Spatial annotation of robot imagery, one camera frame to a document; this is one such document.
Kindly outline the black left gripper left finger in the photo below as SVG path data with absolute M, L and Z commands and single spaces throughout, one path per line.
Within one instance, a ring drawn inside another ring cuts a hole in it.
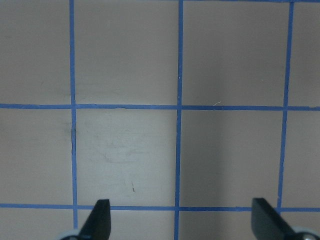
M 109 199 L 99 199 L 79 231 L 80 240 L 108 240 L 111 235 Z

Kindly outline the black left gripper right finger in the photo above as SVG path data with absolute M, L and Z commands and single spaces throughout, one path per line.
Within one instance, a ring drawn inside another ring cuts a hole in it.
M 296 232 L 264 198 L 251 202 L 251 230 L 257 240 L 294 240 Z

